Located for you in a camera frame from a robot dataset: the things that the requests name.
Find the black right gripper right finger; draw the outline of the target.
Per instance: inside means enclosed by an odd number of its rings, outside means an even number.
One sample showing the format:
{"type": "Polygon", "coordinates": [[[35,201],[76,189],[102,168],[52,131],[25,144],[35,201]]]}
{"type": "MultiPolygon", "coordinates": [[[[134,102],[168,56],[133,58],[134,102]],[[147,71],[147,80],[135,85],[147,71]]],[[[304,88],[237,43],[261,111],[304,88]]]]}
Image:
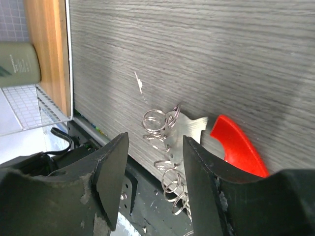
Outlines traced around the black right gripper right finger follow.
{"type": "Polygon", "coordinates": [[[187,136],[183,154],[196,236],[314,235],[313,169],[285,169],[258,177],[187,136]]]}

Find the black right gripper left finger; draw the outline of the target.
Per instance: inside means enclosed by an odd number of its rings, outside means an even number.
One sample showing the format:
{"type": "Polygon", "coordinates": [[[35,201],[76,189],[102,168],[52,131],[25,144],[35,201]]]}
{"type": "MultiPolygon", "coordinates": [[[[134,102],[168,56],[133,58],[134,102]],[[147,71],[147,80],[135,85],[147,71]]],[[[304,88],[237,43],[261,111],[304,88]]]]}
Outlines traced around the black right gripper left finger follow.
{"type": "Polygon", "coordinates": [[[108,236],[116,229],[129,137],[47,176],[25,174],[19,158],[0,167],[3,236],[108,236]]]}

